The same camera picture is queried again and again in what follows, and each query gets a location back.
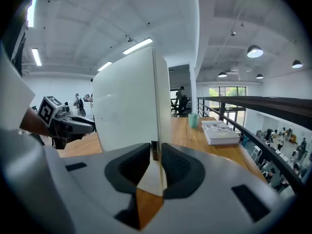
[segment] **desk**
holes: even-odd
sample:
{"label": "desk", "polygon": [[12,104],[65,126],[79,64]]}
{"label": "desk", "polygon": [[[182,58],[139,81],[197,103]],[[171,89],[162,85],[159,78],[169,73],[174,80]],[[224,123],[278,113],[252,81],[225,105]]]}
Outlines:
{"label": "desk", "polygon": [[[190,128],[188,118],[171,118],[171,143],[231,159],[266,182],[259,168],[241,145],[209,146],[201,128],[202,120],[215,120],[215,118],[200,118],[197,128]],[[96,133],[67,144],[64,150],[58,150],[60,157],[91,155],[101,152]],[[142,229],[163,205],[163,197],[137,189],[136,201]]]}

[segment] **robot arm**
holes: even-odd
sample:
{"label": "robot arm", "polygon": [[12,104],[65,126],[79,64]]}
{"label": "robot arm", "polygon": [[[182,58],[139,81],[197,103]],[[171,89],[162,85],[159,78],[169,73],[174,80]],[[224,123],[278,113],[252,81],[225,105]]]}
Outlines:
{"label": "robot arm", "polygon": [[43,98],[38,116],[49,129],[57,149],[64,149],[67,143],[82,139],[85,134],[95,130],[94,121],[72,116],[69,106],[62,104],[53,96]]}

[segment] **motorcycle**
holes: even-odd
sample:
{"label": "motorcycle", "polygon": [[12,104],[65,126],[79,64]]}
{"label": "motorcycle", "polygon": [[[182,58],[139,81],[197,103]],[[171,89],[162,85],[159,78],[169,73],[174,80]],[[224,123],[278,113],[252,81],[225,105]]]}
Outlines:
{"label": "motorcycle", "polygon": [[82,117],[86,116],[86,111],[83,109],[83,102],[82,99],[79,99],[79,94],[76,94],[76,101],[74,102],[74,107],[78,108],[79,115]]}

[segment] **ceiling light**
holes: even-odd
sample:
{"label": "ceiling light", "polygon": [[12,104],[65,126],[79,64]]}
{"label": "ceiling light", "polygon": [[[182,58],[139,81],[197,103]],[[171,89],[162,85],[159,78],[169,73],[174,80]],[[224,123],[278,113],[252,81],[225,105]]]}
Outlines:
{"label": "ceiling light", "polygon": [[226,76],[228,76],[225,72],[220,72],[219,73],[219,75],[218,75],[218,77],[226,77]]}
{"label": "ceiling light", "polygon": [[150,42],[152,42],[152,39],[147,38],[146,40],[144,40],[144,41],[142,41],[142,42],[139,42],[138,44],[134,45],[134,46],[131,47],[130,49],[125,50],[123,53],[124,53],[125,55],[127,55],[127,54],[131,53],[132,51],[134,51],[134,50],[136,50],[136,49],[138,49],[138,48],[140,48],[140,47],[143,47],[144,45],[146,45],[146,44],[148,44],[148,43],[150,43]]}
{"label": "ceiling light", "polygon": [[251,45],[247,50],[247,56],[256,58],[263,54],[263,50],[258,45]]}
{"label": "ceiling light", "polygon": [[103,66],[101,66],[98,71],[102,71],[104,68],[106,68],[107,66],[111,65],[112,62],[111,61],[108,61],[107,63],[105,63]]}
{"label": "ceiling light", "polygon": [[292,68],[301,68],[303,64],[299,60],[294,60],[292,63]]}
{"label": "ceiling light", "polygon": [[31,5],[27,9],[28,27],[34,27],[36,0],[31,0]]}
{"label": "ceiling light", "polygon": [[31,51],[33,52],[33,55],[34,55],[35,62],[37,64],[37,66],[42,66],[40,58],[39,58],[38,49],[32,49]]}

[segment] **black slot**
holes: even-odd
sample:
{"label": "black slot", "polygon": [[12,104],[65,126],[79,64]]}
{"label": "black slot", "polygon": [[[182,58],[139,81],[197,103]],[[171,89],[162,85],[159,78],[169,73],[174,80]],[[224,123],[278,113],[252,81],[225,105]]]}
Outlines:
{"label": "black slot", "polygon": [[260,200],[249,190],[246,185],[235,186],[231,188],[240,202],[244,205],[254,222],[270,213],[269,209],[263,205]]}
{"label": "black slot", "polygon": [[71,172],[71,171],[78,170],[78,169],[86,167],[86,166],[87,165],[85,163],[80,162],[80,163],[68,165],[68,166],[65,166],[65,167],[66,167],[67,171]]}

